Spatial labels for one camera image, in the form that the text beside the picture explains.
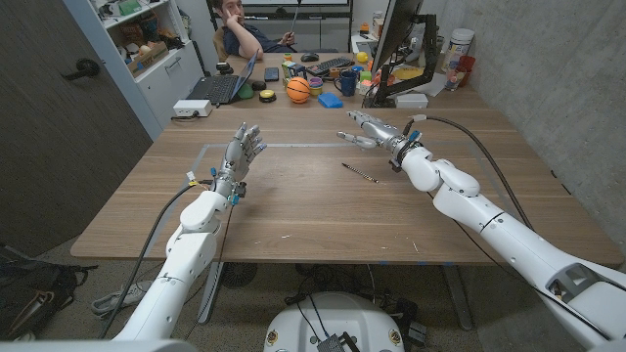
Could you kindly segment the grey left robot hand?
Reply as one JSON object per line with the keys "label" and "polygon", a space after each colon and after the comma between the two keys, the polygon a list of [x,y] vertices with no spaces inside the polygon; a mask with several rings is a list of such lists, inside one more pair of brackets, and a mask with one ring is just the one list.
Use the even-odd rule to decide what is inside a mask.
{"label": "grey left robot hand", "polygon": [[259,133],[258,125],[247,128],[247,124],[242,123],[225,150],[211,186],[213,192],[228,198],[244,180],[255,157],[266,149]]}

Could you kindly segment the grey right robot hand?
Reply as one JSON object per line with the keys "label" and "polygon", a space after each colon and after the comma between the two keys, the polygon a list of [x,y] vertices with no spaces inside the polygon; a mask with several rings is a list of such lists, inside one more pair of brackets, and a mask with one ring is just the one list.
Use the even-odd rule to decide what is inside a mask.
{"label": "grey right robot hand", "polygon": [[381,147],[390,151],[392,159],[389,163],[395,172],[401,171],[404,159],[414,151],[418,151],[422,158],[431,159],[431,153],[418,143],[418,139],[411,140],[405,132],[399,131],[396,126],[358,110],[350,110],[347,114],[362,128],[366,137],[355,136],[342,131],[338,131],[336,135],[363,150]]}

